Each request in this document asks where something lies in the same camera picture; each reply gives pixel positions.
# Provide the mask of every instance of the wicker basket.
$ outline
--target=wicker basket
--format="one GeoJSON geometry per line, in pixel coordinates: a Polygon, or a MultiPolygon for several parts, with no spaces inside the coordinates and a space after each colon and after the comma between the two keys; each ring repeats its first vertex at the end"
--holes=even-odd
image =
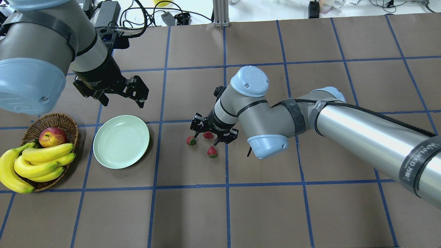
{"type": "MultiPolygon", "coordinates": [[[[74,144],[74,149],[72,150],[72,152],[75,152],[78,142],[78,125],[75,120],[72,119],[72,117],[61,113],[49,114],[35,121],[26,131],[21,145],[28,143],[30,140],[38,139],[41,132],[50,127],[63,130],[66,133],[67,142],[74,144]]],[[[66,176],[67,171],[69,170],[69,166],[70,164],[64,167],[63,173],[58,178],[48,182],[38,183],[21,176],[19,177],[32,185],[35,188],[34,192],[39,192],[48,189],[60,182],[60,180],[62,180],[66,176]]]]}

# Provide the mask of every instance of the light blue cap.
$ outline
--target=light blue cap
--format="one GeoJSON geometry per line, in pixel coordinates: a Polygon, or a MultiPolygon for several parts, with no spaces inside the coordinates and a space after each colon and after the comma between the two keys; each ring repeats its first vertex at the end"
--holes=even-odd
{"type": "Polygon", "coordinates": [[[316,89],[316,90],[326,91],[326,92],[332,94],[336,99],[338,99],[338,100],[340,100],[342,102],[346,102],[346,99],[344,98],[344,95],[341,92],[339,92],[336,87],[328,86],[328,87],[321,88],[321,89],[316,89]]]}
{"type": "Polygon", "coordinates": [[[253,136],[247,141],[259,159],[272,157],[289,147],[288,138],[277,134],[253,136]]]}
{"type": "Polygon", "coordinates": [[[231,86],[242,95],[258,98],[263,97],[269,88],[268,77],[255,66],[242,67],[231,78],[231,86]]]}
{"type": "Polygon", "coordinates": [[[55,65],[30,58],[0,61],[0,108],[38,115],[51,111],[66,85],[55,65]]]}
{"type": "Polygon", "coordinates": [[[67,2],[69,0],[9,0],[13,9],[23,11],[51,8],[67,2]]]}

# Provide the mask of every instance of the banana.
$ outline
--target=banana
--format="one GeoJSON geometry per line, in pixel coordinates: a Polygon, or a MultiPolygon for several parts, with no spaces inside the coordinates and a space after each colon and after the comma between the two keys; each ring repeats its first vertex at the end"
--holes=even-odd
{"type": "Polygon", "coordinates": [[[41,177],[51,173],[58,167],[58,162],[46,162],[41,165],[31,165],[23,156],[19,156],[14,164],[14,170],[22,177],[41,177]]]}
{"type": "Polygon", "coordinates": [[[39,183],[48,182],[48,181],[51,181],[51,180],[58,178],[63,173],[63,171],[64,171],[64,167],[59,167],[49,174],[46,174],[41,177],[31,177],[29,179],[34,182],[39,182],[39,183]]]}
{"type": "Polygon", "coordinates": [[[47,161],[47,162],[32,162],[32,165],[41,165],[41,164],[45,164],[48,162],[58,162],[58,166],[57,167],[61,167],[61,166],[65,166],[68,165],[70,163],[72,163],[72,161],[75,159],[75,153],[69,153],[66,156],[62,156],[60,158],[51,160],[51,161],[47,161]]]}
{"type": "Polygon", "coordinates": [[[49,148],[26,148],[23,152],[23,158],[29,162],[47,162],[62,156],[66,156],[74,148],[72,143],[66,143],[49,148]]]}
{"type": "Polygon", "coordinates": [[[26,145],[10,149],[0,157],[0,181],[9,189],[17,193],[31,193],[34,187],[23,181],[14,171],[14,162],[19,153],[24,149],[35,145],[35,143],[27,143],[26,145]]]}

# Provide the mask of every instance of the grid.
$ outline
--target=grid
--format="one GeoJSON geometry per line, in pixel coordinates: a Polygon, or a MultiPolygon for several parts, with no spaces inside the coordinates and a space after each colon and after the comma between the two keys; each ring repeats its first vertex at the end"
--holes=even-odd
{"type": "MultiPolygon", "coordinates": [[[[400,52],[401,57],[392,57],[392,58],[374,58],[374,59],[346,59],[344,55],[344,51],[342,49],[342,45],[340,44],[339,35],[337,33],[336,25],[334,24],[334,19],[331,18],[330,22],[332,24],[333,32],[335,34],[335,39],[338,43],[338,47],[341,54],[341,60],[315,60],[315,61],[287,61],[285,56],[285,49],[284,49],[284,42],[283,42],[283,34],[280,30],[280,23],[279,21],[276,21],[277,24],[277,32],[279,35],[279,41],[280,41],[280,49],[283,56],[283,62],[281,63],[260,63],[260,64],[251,64],[254,66],[267,66],[267,65],[283,65],[284,66],[284,72],[285,72],[285,78],[286,78],[286,84],[287,84],[287,90],[288,90],[288,97],[291,96],[291,88],[290,88],[290,80],[289,80],[289,74],[288,74],[288,65],[290,64],[316,64],[316,63],[334,63],[334,62],[343,62],[344,68],[346,70],[346,74],[349,80],[349,84],[353,93],[353,97],[355,100],[356,105],[359,105],[357,95],[352,83],[350,71],[348,69],[347,62],[357,62],[357,61],[379,61],[379,60],[401,60],[404,62],[406,70],[412,80],[412,83],[415,87],[416,92],[418,93],[419,99],[423,105],[424,110],[416,110],[416,111],[394,111],[394,112],[382,112],[382,114],[402,114],[402,113],[426,113],[430,124],[435,131],[436,134],[438,134],[437,129],[435,127],[434,120],[432,119],[431,113],[440,113],[441,109],[429,109],[423,99],[423,96],[419,90],[418,84],[416,80],[414,79],[414,76],[412,75],[412,72],[407,64],[408,60],[419,60],[419,59],[435,59],[435,58],[441,58],[440,55],[434,55],[434,56],[412,56],[412,57],[405,57],[403,54],[403,51],[401,49],[401,46],[398,42],[398,39],[395,35],[394,29],[392,28],[392,25],[390,23],[389,17],[387,15],[384,16],[384,18],[387,21],[387,24],[390,28],[390,32],[393,35],[393,38],[395,40],[395,43],[397,45],[397,48],[400,52]]],[[[386,201],[385,194],[383,192],[383,186],[384,183],[391,183],[394,182],[391,179],[380,179],[379,173],[376,169],[374,169],[375,177],[374,180],[330,180],[330,181],[306,181],[305,176],[302,169],[302,159],[301,159],[301,152],[300,152],[300,146],[302,145],[299,141],[298,137],[295,137],[295,143],[296,143],[296,149],[297,149],[297,156],[298,156],[298,162],[299,162],[299,170],[300,170],[300,177],[301,181],[298,182],[269,182],[269,183],[230,183],[229,182],[229,169],[228,169],[228,145],[225,145],[225,183],[224,184],[195,184],[195,185],[173,185],[173,186],[159,186],[157,185],[157,176],[158,176],[158,167],[159,167],[159,155],[160,155],[160,146],[161,146],[161,134],[162,134],[162,125],[163,124],[171,124],[171,123],[190,123],[191,120],[163,120],[164,118],[164,102],[165,102],[165,93],[166,93],[166,82],[167,82],[167,72],[173,71],[173,70],[191,70],[191,69],[205,69],[205,68],[223,68],[224,72],[224,86],[227,86],[227,68],[230,67],[242,67],[249,64],[227,64],[227,38],[226,38],[226,29],[223,28],[223,53],[224,53],[224,63],[222,65],[217,66],[198,66],[198,67],[178,67],[178,68],[169,68],[168,67],[168,57],[169,57],[169,47],[170,47],[170,33],[171,28],[168,27],[168,34],[167,34],[167,45],[166,45],[166,56],[165,56],[165,64],[164,68],[155,68],[155,69],[138,69],[138,70],[122,70],[122,72],[140,72],[140,71],[163,71],[164,72],[164,80],[163,80],[163,91],[162,91],[162,101],[161,101],[161,115],[159,121],[150,121],[146,122],[147,124],[158,124],[159,125],[159,133],[157,138],[157,151],[156,151],[156,161],[155,161],[155,170],[154,170],[154,179],[153,179],[153,186],[148,187],[123,187],[123,188],[86,188],[86,183],[88,179],[89,169],[90,169],[90,163],[93,156],[93,149],[90,150],[90,153],[88,154],[88,162],[87,162],[87,168],[86,173],[84,177],[84,182],[82,185],[82,188],[68,188],[68,189],[49,189],[48,192],[80,192],[81,197],[79,201],[78,211],[76,214],[76,220],[75,220],[75,226],[74,226],[74,232],[72,234],[71,239],[71,247],[74,247],[75,244],[75,238],[77,233],[77,227],[78,222],[80,220],[81,212],[82,212],[82,204],[84,199],[85,192],[106,192],[106,191],[137,191],[137,190],[151,190],[152,191],[152,201],[151,201],[151,211],[150,211],[150,219],[149,219],[149,232],[147,238],[147,247],[152,247],[151,241],[152,241],[152,229],[153,229],[153,222],[159,221],[154,220],[154,211],[155,211],[155,199],[156,199],[156,192],[158,190],[168,190],[168,189],[189,189],[189,188],[225,188],[225,195],[226,195],[226,223],[227,223],[227,247],[232,247],[231,242],[231,228],[230,228],[230,188],[233,187],[257,187],[257,186],[302,186],[303,187],[303,197],[304,197],[304,205],[305,205],[305,211],[306,211],[306,220],[308,225],[308,232],[309,232],[309,239],[310,239],[310,245],[311,247],[315,247],[314,244],[314,226],[311,224],[311,213],[308,203],[308,194],[306,190],[307,185],[331,185],[331,184],[377,184],[378,190],[381,195],[384,211],[386,214],[387,222],[389,225],[390,235],[393,240],[393,244],[395,247],[398,247],[399,243],[397,241],[394,227],[392,224],[392,220],[389,214],[388,205],[386,201]]],[[[100,117],[101,117],[101,111],[102,106],[100,105],[97,115],[97,120],[95,124],[83,124],[80,125],[80,128],[93,128],[95,127],[94,136],[96,135],[98,129],[100,126],[103,125],[103,123],[100,123],[100,117]]],[[[11,130],[11,129],[27,129],[28,127],[2,127],[0,130],[11,130]]],[[[4,221],[1,226],[0,230],[0,239],[2,238],[5,226],[7,224],[8,216],[11,211],[16,193],[9,191],[9,190],[2,190],[0,191],[0,194],[6,194],[6,193],[12,193],[11,199],[6,211],[6,215],[4,218],[4,221]]]]}

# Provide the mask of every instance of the strawberry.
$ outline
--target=strawberry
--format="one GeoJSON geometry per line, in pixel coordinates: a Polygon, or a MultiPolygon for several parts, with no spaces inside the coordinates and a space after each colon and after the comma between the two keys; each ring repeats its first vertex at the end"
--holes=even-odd
{"type": "Polygon", "coordinates": [[[214,148],[214,146],[210,146],[210,148],[208,148],[207,155],[210,158],[216,158],[217,157],[217,150],[216,150],[216,148],[214,148]]]}
{"type": "Polygon", "coordinates": [[[206,138],[206,139],[212,139],[212,138],[214,138],[212,132],[205,132],[203,135],[204,135],[204,138],[206,138]]]}
{"type": "Polygon", "coordinates": [[[194,146],[196,145],[196,139],[193,136],[189,136],[187,138],[187,145],[194,146]]]}

